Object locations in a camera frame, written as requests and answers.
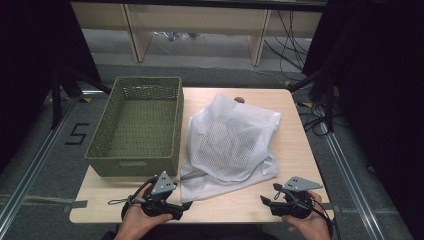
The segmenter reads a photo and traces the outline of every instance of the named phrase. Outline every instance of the wicker basket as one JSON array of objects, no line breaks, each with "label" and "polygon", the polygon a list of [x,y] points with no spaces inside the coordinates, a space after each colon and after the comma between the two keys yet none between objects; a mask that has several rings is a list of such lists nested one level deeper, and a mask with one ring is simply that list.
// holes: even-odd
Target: wicker basket
[{"label": "wicker basket", "polygon": [[85,158],[102,177],[178,171],[179,77],[118,77]]}]

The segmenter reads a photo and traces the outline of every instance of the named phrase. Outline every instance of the mesh laundry bag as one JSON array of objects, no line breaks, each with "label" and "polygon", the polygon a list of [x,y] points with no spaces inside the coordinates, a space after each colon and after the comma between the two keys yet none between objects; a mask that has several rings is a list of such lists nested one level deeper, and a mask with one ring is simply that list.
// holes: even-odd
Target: mesh laundry bag
[{"label": "mesh laundry bag", "polygon": [[218,196],[275,177],[277,161],[268,144],[280,118],[280,113],[237,103],[218,93],[190,118],[187,158],[181,169],[182,202]]}]

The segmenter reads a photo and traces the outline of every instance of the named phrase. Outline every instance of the white mesh bag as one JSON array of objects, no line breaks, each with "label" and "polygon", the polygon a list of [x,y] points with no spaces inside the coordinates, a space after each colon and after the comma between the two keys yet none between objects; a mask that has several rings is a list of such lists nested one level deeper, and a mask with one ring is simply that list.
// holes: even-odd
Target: white mesh bag
[{"label": "white mesh bag", "polygon": [[268,144],[280,118],[280,113],[218,93],[190,118],[187,157],[181,169],[182,202],[218,196],[277,176],[277,161]]}]

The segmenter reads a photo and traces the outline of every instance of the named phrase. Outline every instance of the black panel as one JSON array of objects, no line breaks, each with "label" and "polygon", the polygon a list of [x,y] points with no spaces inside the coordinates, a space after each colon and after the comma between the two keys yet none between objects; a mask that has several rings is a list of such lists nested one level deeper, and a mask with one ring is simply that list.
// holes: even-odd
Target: black panel
[{"label": "black panel", "polygon": [[424,18],[418,12],[405,4],[374,5],[340,97],[367,158],[411,234],[422,239]]}]

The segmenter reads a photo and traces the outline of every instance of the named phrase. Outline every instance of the human hand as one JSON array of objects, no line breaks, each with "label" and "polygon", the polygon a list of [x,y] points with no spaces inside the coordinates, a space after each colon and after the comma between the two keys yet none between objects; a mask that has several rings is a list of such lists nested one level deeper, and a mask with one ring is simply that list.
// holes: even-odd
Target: human hand
[{"label": "human hand", "polygon": [[[143,197],[144,192],[152,184],[147,184],[138,194],[138,197]],[[153,227],[158,224],[168,222],[172,219],[172,214],[162,214],[155,217],[147,216],[140,203],[134,203],[128,207],[128,210],[124,216],[122,224],[119,228],[116,240],[138,240],[148,233]]]},{"label": "human hand", "polygon": [[[322,204],[321,196],[315,192],[308,191],[309,196],[314,199],[314,208],[323,213],[320,204]],[[311,214],[305,219],[295,218],[291,215],[281,217],[283,222],[291,224],[288,229],[290,232],[299,230],[302,236],[307,240],[326,240],[330,239],[328,232],[327,222],[318,213],[312,211]]]}]

